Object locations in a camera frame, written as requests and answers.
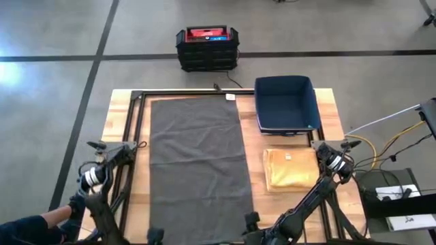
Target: black metal frame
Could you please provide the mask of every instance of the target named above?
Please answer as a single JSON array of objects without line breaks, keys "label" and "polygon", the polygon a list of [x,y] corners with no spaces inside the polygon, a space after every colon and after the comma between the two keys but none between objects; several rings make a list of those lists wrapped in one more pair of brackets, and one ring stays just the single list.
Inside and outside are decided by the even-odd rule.
[{"label": "black metal frame", "polygon": [[[129,109],[127,111],[127,119],[125,123],[124,133],[123,133],[123,141],[126,142],[129,140],[129,134],[130,134],[130,128],[131,128],[131,120],[133,118],[134,113],[134,107],[137,100],[140,100],[139,110],[138,110],[138,118],[136,121],[136,128],[135,128],[135,134],[134,134],[134,141],[139,145],[140,140],[140,131],[142,126],[142,118],[144,116],[144,109],[145,109],[145,101],[147,95],[225,95],[226,93],[232,93],[235,95],[254,95],[253,89],[221,89],[220,91],[214,90],[214,89],[180,89],[180,90],[143,90],[143,91],[132,91],[130,96],[130,102],[129,102]],[[308,133],[309,142],[313,140],[313,133]],[[318,136],[320,140],[324,140],[324,133],[322,131],[322,128],[318,130]],[[133,174],[135,169],[135,163],[132,163],[129,166],[128,172],[127,172],[127,178],[126,183],[123,188],[123,190],[120,191],[120,185],[121,185],[121,176],[123,175],[124,168],[120,167],[116,170],[115,174],[115,181],[114,181],[114,187],[112,192],[112,202],[113,205],[116,200],[119,200],[121,196],[123,196],[123,206],[121,209],[121,219],[120,219],[120,230],[121,233],[124,235],[125,232],[125,225],[127,222],[127,211],[129,209],[129,198],[131,193],[131,184],[133,182]],[[332,196],[333,202],[337,205],[339,202],[337,200],[336,193]],[[332,230],[330,227],[330,222],[328,219],[328,212],[327,212],[327,206],[326,203],[323,202],[321,205],[321,215],[322,215],[322,223],[324,227],[324,235],[326,236],[326,239],[329,240],[332,238]],[[338,231],[338,236],[340,239],[345,239],[345,234],[343,230],[343,226],[339,222],[338,218],[335,216],[335,223]]]}]

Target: folded yellow cloth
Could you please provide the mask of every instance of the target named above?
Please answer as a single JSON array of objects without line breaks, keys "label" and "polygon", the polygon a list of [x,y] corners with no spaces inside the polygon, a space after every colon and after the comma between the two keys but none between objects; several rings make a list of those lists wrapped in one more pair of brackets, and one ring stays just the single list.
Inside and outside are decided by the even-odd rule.
[{"label": "folded yellow cloth", "polygon": [[264,168],[269,191],[291,191],[287,187],[310,189],[319,176],[312,148],[266,149]]}]

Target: wooden workbench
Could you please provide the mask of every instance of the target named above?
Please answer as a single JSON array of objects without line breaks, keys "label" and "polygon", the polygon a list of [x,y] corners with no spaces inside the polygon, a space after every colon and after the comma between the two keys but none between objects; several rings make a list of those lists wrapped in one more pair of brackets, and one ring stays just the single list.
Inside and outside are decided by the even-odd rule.
[{"label": "wooden workbench", "polygon": [[[334,101],[333,91],[330,88],[316,88],[318,108],[320,110],[324,137],[326,140],[342,140],[344,138],[341,121]],[[131,90],[113,90],[110,100],[106,124],[102,140],[105,142],[120,142],[123,137],[127,109],[129,107]],[[147,96],[144,119],[141,126],[141,141],[149,142],[151,102],[159,99],[180,99],[181,96]],[[255,211],[260,214],[260,227],[273,225],[276,219],[289,208],[297,203],[307,194],[306,191],[293,193],[268,193],[266,190],[265,173],[262,165],[262,154],[265,148],[276,147],[308,147],[307,136],[298,135],[295,137],[281,137],[261,135],[255,113],[253,95],[237,95],[240,124],[245,143],[247,164],[249,168],[253,203]],[[135,128],[136,114],[134,114],[131,128]],[[134,130],[131,130],[130,139],[133,139]],[[337,189],[339,205],[348,219],[354,224],[358,231],[363,231],[365,224],[364,212],[356,183],[350,181]],[[127,213],[127,224],[125,237],[131,243],[145,243],[146,233],[149,228],[150,217],[150,183],[149,183],[149,147],[138,150],[134,180],[130,195],[130,205]],[[330,226],[333,235],[336,234],[334,219],[330,210]],[[95,225],[85,213],[79,238],[85,238]],[[319,208],[306,220],[308,242],[325,242],[324,230]]]}]

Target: concrete floor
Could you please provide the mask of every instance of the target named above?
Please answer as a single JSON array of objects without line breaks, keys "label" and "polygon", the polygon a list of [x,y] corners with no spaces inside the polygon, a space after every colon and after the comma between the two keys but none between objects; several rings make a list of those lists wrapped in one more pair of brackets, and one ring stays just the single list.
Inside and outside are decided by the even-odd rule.
[{"label": "concrete floor", "polygon": [[[1,56],[94,55],[111,1],[0,1]],[[436,0],[429,1],[436,7]],[[421,27],[418,0],[121,0],[104,54],[175,53],[186,26],[225,24],[240,33],[241,52],[435,49],[436,29]],[[330,87],[349,131],[434,97],[436,56],[355,56],[240,59],[230,72],[247,88],[260,76],[309,76]],[[0,223],[45,212],[92,61],[0,63]],[[225,74],[185,73],[177,60],[102,61],[93,85],[61,204],[76,190],[78,166],[92,157],[86,141],[102,134],[112,89],[234,88]],[[358,134],[381,148],[419,121],[415,112]],[[402,148],[428,133],[421,127],[399,140]],[[436,188],[436,142],[427,140],[386,169],[411,167],[422,189]],[[356,160],[371,156],[366,146]],[[430,244],[426,231],[373,234],[376,240]]]}]

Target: gray cloth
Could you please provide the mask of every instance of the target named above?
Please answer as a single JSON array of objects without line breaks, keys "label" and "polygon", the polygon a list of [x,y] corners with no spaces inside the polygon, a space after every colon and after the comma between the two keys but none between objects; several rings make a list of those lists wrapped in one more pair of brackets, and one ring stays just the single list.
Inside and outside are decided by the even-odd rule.
[{"label": "gray cloth", "polygon": [[150,226],[164,244],[240,240],[253,202],[235,101],[152,102],[150,173]]}]

